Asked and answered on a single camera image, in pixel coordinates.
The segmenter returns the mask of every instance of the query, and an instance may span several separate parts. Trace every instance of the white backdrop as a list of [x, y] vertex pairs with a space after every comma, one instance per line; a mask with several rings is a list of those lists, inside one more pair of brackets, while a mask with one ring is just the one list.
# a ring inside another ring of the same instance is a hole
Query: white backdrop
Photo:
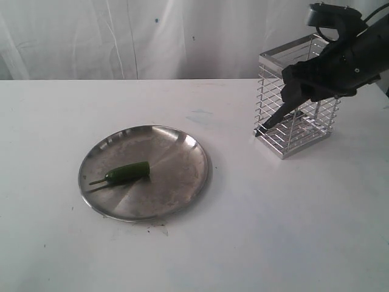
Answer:
[[255, 78], [260, 52], [314, 31], [312, 2], [0, 0], [0, 54], [14, 79]]

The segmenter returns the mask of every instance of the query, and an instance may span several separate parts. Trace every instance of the chrome utensil holder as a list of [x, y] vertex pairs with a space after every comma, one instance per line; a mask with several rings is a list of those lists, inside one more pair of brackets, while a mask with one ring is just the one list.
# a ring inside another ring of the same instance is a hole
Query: chrome utensil holder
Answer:
[[[260, 87], [255, 110], [255, 128], [270, 118], [283, 103], [282, 70], [290, 64], [318, 56], [326, 45], [325, 40], [313, 34], [260, 55]], [[308, 100], [258, 138], [278, 157], [284, 159], [331, 135], [339, 103], [340, 100], [334, 98], [321, 102]]]

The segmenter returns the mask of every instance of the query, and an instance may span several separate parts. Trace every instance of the black cable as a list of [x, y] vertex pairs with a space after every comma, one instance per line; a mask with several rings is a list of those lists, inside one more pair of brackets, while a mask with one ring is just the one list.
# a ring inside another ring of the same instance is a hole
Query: black cable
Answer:
[[316, 31], [317, 31], [317, 34], [320, 35], [320, 37], [321, 37], [323, 40], [325, 40], [325, 41], [327, 41], [327, 42], [329, 42], [329, 43], [334, 43], [334, 42], [335, 42], [335, 41], [333, 41], [333, 40], [330, 40], [327, 36], [325, 36], [325, 35], [322, 33], [322, 31], [320, 30], [319, 26], [316, 27]]
[[366, 17], [364, 22], [367, 23], [374, 15], [376, 15], [378, 12], [380, 12], [381, 10], [383, 10], [383, 9], [385, 9], [387, 7], [389, 7], [389, 3], [386, 3], [383, 6], [378, 7], [375, 11], [371, 12], [371, 14]]

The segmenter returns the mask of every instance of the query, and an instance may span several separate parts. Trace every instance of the metal wire rack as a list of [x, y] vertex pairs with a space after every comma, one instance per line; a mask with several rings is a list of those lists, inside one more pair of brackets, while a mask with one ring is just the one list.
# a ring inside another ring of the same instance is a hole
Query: metal wire rack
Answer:
[[[255, 128], [273, 115], [283, 103], [282, 70], [290, 64], [318, 56], [326, 45], [325, 40], [313, 34], [260, 55], [260, 87], [255, 110]], [[284, 159], [331, 135], [339, 103], [338, 99], [307, 101], [258, 138], [278, 157]]]

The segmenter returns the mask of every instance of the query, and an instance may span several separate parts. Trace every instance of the green chili pepper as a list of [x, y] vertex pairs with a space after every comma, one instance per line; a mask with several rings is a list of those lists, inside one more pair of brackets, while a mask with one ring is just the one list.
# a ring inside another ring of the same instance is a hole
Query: green chili pepper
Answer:
[[147, 161], [128, 164], [117, 167], [107, 172], [103, 179], [93, 181], [89, 185], [100, 184], [106, 181], [111, 184], [122, 183], [124, 181], [141, 178], [150, 174], [150, 165]]

